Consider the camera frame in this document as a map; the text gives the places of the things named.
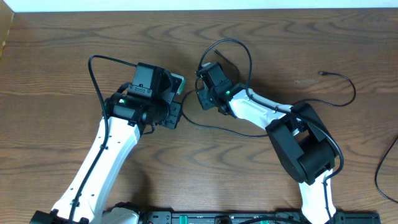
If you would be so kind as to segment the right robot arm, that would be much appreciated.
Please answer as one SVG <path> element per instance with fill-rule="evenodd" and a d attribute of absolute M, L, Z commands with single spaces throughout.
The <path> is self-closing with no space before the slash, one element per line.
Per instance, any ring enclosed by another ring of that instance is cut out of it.
<path fill-rule="evenodd" d="M 342 151 L 315 110 L 308 103 L 276 103 L 233 84 L 218 62 L 201 65 L 196 75 L 204 84 L 197 91 L 204 110 L 216 107 L 266 131 L 282 167 L 299 184 L 304 217 L 310 223 L 335 223 L 331 178 Z"/>

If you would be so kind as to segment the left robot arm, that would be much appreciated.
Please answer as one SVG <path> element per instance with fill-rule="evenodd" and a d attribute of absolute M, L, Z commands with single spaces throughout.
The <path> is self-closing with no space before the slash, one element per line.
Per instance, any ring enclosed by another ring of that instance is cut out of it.
<path fill-rule="evenodd" d="M 134 79 L 102 100 L 103 117 L 96 138 L 69 188 L 48 213 L 36 211 L 31 223 L 139 223 L 131 208 L 105 204 L 127 156 L 146 126 L 175 129 L 181 104 L 174 100 L 185 87 L 184 77 L 138 63 Z"/>

